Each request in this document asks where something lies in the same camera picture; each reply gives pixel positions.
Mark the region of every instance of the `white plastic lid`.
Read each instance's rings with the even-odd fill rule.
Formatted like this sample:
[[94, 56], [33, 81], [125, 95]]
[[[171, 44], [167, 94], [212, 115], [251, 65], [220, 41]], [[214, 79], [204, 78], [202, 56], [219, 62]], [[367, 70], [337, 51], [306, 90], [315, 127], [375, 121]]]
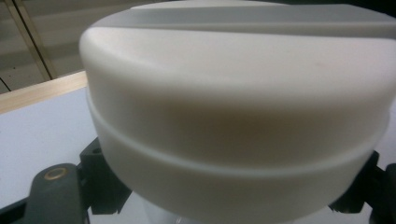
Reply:
[[386, 129], [395, 20], [342, 5], [195, 4], [132, 8], [81, 38], [109, 165], [208, 223], [278, 222], [334, 201]]

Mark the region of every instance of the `wooden shelf edge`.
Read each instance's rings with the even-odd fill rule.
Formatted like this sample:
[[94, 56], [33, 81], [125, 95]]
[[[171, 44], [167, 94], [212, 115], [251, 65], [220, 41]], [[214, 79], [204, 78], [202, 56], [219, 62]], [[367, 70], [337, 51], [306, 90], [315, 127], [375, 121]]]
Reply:
[[0, 114], [32, 105], [87, 86], [85, 72], [53, 79], [34, 86], [0, 94]]

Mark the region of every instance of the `black mount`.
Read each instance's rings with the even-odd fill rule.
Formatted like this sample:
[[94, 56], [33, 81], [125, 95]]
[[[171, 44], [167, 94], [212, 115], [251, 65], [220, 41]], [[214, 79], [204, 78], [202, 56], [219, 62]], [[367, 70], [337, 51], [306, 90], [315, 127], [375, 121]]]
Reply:
[[[359, 213], [365, 203], [373, 212], [370, 224], [396, 224], [396, 163], [386, 171], [376, 166], [374, 152], [349, 190], [329, 207], [341, 213]], [[120, 212], [131, 190], [108, 167], [98, 139], [80, 154], [81, 163], [59, 164], [40, 172], [33, 180], [30, 196], [0, 209], [4, 224], [86, 224], [92, 213]]]
[[96, 138], [79, 155], [81, 163], [51, 166], [38, 173], [28, 198], [0, 210], [4, 224], [86, 224], [95, 215], [120, 212], [132, 193], [108, 167]]

